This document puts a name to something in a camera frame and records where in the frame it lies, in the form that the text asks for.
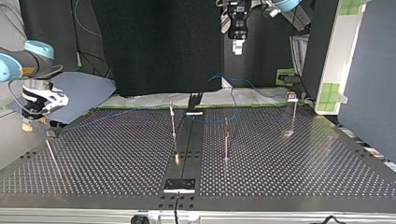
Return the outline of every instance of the black backdrop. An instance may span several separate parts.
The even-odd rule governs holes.
[[[214,1],[93,0],[106,60],[122,96],[220,89]]]

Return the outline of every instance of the blue cable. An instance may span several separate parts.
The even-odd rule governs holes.
[[[208,79],[207,81],[212,81],[213,79],[222,78],[222,77],[224,79],[228,80],[227,77],[224,76],[223,74],[216,74],[212,78]],[[236,117],[238,115],[238,112],[239,112],[238,111],[239,108],[237,107],[235,98],[233,97],[233,87],[231,88],[230,94],[231,94],[231,97],[233,98],[234,111],[233,111],[233,115],[228,118],[228,121],[236,119]],[[187,118],[192,119],[192,120],[197,121],[197,122],[200,122],[200,123],[223,123],[223,122],[225,122],[225,119],[196,119],[196,118],[189,117],[187,114],[186,114],[186,116],[187,116]]]
[[[254,87],[253,84],[249,80],[247,80],[245,78],[242,78],[242,77],[234,78],[234,77],[226,77],[223,74],[216,74],[213,77],[211,77],[210,79],[208,79],[207,81],[212,81],[212,80],[214,80],[216,78],[224,78],[228,82],[230,82],[230,80],[231,81],[245,81],[245,82],[247,82],[250,85],[250,87],[253,90],[258,91],[257,88]],[[238,113],[239,113],[239,108],[237,107],[235,98],[233,97],[233,87],[231,88],[230,94],[231,94],[231,97],[233,98],[234,111],[233,111],[233,115],[228,118],[228,121],[236,119],[237,116],[238,116]],[[117,114],[114,114],[114,115],[108,115],[108,116],[104,116],[104,117],[102,117],[100,119],[95,119],[95,120],[93,120],[91,122],[88,122],[86,124],[83,124],[83,125],[78,125],[78,126],[75,126],[75,127],[72,127],[72,128],[66,128],[66,129],[63,129],[63,131],[66,132],[66,131],[74,130],[76,128],[87,127],[87,126],[90,126],[90,125],[92,125],[92,124],[94,124],[94,123],[96,123],[98,121],[104,120],[104,119],[114,118],[116,116],[120,116],[120,115],[129,113],[131,111],[139,111],[139,110],[147,110],[147,109],[149,109],[149,107],[139,108],[139,109],[132,109],[132,110],[126,110],[126,111],[123,111],[123,112],[120,112],[120,113],[117,113]],[[192,120],[197,121],[197,122],[202,122],[202,123],[222,123],[222,122],[225,122],[225,119],[196,119],[196,118],[191,118],[189,116],[187,116],[187,118],[192,119]]]

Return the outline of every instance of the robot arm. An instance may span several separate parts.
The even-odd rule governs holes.
[[[228,37],[233,41],[233,53],[242,54],[242,47],[248,38],[247,20],[253,1],[260,1],[264,15],[273,18],[280,12],[287,12],[297,7],[302,0],[227,0],[227,14],[231,20]]]
[[[22,97],[27,104],[17,104],[22,109],[25,131],[32,131],[32,120],[68,104],[68,97],[50,81],[62,70],[60,65],[53,66],[53,54],[52,46],[39,41],[27,41],[22,51],[0,48],[0,81],[9,81],[10,86],[12,81],[22,80]]]

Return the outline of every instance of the metal rod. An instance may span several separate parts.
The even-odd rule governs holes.
[[[297,102],[294,103],[293,120],[296,118]]]
[[[53,160],[56,161],[55,155],[53,154],[53,151],[52,151],[52,147],[50,146],[50,141],[48,139],[46,140],[46,143],[47,143],[47,147],[49,149],[50,156],[52,157]]]
[[[230,128],[228,124],[228,119],[225,119],[225,142],[224,142],[224,160],[228,160],[228,137],[230,135]]]
[[[171,101],[169,104],[169,109],[171,112],[171,119],[172,119],[172,136],[176,137],[176,129],[175,129],[175,112],[173,110],[173,102]]]

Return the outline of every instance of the black perforated table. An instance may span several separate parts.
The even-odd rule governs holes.
[[[3,169],[0,206],[396,213],[396,174],[309,109],[184,114],[175,142],[169,111],[95,111],[51,142],[56,161],[41,147]],[[195,193],[163,193],[175,178]]]

